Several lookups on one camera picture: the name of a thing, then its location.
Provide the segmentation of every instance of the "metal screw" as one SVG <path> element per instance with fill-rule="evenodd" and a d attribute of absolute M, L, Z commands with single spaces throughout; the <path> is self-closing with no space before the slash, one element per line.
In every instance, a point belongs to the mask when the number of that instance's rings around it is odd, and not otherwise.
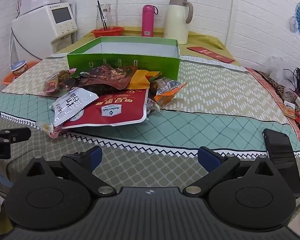
<path fill-rule="evenodd" d="M 98 188 L 98 191 L 101 194 L 110 194 L 114 191 L 114 188 L 110 187 L 110 186 L 102 186 L 102 187 Z"/>
<path fill-rule="evenodd" d="M 197 186 L 186 187 L 186 192 L 189 194 L 198 194 L 201 192 L 201 189 Z"/>

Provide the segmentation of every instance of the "leopard print fabric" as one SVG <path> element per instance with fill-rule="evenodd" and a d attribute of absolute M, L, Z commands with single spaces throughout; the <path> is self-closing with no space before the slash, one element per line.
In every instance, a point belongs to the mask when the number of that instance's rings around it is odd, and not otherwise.
<path fill-rule="evenodd" d="M 284 86 L 282 86 L 282 85 L 279 85 L 277 82 L 275 82 L 272 78 L 270 78 L 270 74 L 267 74 L 267 73 L 263 73 L 263 72 L 261 72 L 261 71 L 257 71 L 260 75 L 262 75 L 262 77 L 270 84 L 270 85 L 272 85 L 273 87 L 274 87 L 274 89 L 275 89 L 275 91 L 276 91 L 276 93 L 277 93 L 277 95 L 282 99 L 282 102 L 284 101 L 284 99 L 283 99 L 283 94 L 284 94 L 284 92 L 283 92 L 283 90 L 284 90 Z M 294 96 L 293 96 L 293 101 L 292 101 L 292 103 L 294 103 L 295 104 L 295 106 L 296 106 L 296 111 L 298 111 L 299 113 L 300 113 L 300 108 L 299 108 L 299 106 L 297 105 L 297 103 L 296 103 L 296 99 L 297 99 L 297 96 L 296 96 L 296 94 L 295 93 L 293 93 L 294 94 Z"/>

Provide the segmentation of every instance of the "snack package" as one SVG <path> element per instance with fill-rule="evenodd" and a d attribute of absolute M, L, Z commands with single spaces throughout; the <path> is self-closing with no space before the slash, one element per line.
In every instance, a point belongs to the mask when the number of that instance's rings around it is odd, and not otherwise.
<path fill-rule="evenodd" d="M 146 119 L 148 89 L 124 90 L 100 96 L 77 115 L 62 124 L 62 129 L 82 126 L 118 126 Z"/>
<path fill-rule="evenodd" d="M 165 106 L 171 99 L 174 98 L 174 96 L 176 95 L 176 93 L 179 92 L 179 90 L 181 88 L 183 88 L 184 86 L 186 86 L 187 83 L 184 83 L 183 85 L 181 86 L 178 86 L 168 92 L 165 92 L 163 94 L 159 94 L 159 95 L 156 95 L 154 97 L 154 100 L 157 102 L 157 104 L 162 108 L 163 106 Z"/>
<path fill-rule="evenodd" d="M 77 86 L 83 87 L 96 84 L 107 84 L 116 89 L 125 89 L 137 71 L 137 66 L 124 66 L 113 68 L 109 64 L 94 68 L 89 72 L 79 74 L 80 79 Z"/>
<path fill-rule="evenodd" d="M 296 121 L 300 122 L 300 112 L 295 111 L 295 114 L 296 114 Z"/>
<path fill-rule="evenodd" d="M 61 83 L 68 80 L 75 70 L 75 68 L 70 70 L 61 70 L 48 77 L 44 82 L 42 91 L 46 93 L 59 91 L 61 88 Z"/>
<path fill-rule="evenodd" d="M 159 75 L 161 72 L 159 71 L 152 71 L 149 72 L 147 70 L 143 70 L 143 69 L 138 69 L 135 74 L 133 75 L 133 77 L 131 78 L 127 89 L 147 89 L 150 88 L 150 82 L 148 80 L 148 78 L 153 78 L 157 75 Z"/>
<path fill-rule="evenodd" d="M 35 123 L 37 127 L 43 130 L 46 134 L 49 135 L 50 138 L 55 139 L 59 136 L 61 131 L 61 126 L 54 127 L 52 124 L 47 124 L 41 121 Z"/>
<path fill-rule="evenodd" d="M 155 101 L 153 101 L 151 98 L 148 98 L 148 100 L 147 100 L 147 115 L 149 115 L 153 111 L 160 112 L 160 107 L 158 106 L 158 104 Z"/>
<path fill-rule="evenodd" d="M 284 101 L 284 107 L 283 107 L 283 114 L 287 117 L 290 117 L 292 119 L 295 119 L 295 104 L 290 103 L 288 101 Z"/>
<path fill-rule="evenodd" d="M 177 80 L 163 77 L 150 83 L 150 94 L 154 96 L 162 95 L 165 92 L 171 91 L 180 85 L 181 82 Z"/>
<path fill-rule="evenodd" d="M 52 103 L 53 126 L 57 127 L 80 112 L 85 106 L 98 99 L 95 93 L 83 88 L 73 88 Z"/>

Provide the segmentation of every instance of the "green cardboard box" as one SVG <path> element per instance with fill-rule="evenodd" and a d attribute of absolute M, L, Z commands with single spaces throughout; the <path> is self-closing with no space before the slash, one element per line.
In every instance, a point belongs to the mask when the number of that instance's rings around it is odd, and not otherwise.
<path fill-rule="evenodd" d="M 138 69 L 160 71 L 178 78 L 180 53 L 177 40 L 153 37 L 99 37 L 67 55 L 74 76 L 105 63 L 112 67 L 137 65 Z"/>

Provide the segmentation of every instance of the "jar lid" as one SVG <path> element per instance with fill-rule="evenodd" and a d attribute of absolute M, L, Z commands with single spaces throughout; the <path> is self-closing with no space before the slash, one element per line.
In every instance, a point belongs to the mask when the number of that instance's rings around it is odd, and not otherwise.
<path fill-rule="evenodd" d="M 25 60 L 19 61 L 19 62 L 15 62 L 12 64 L 12 66 L 10 67 L 11 71 L 16 71 L 19 68 L 22 68 L 27 62 Z"/>

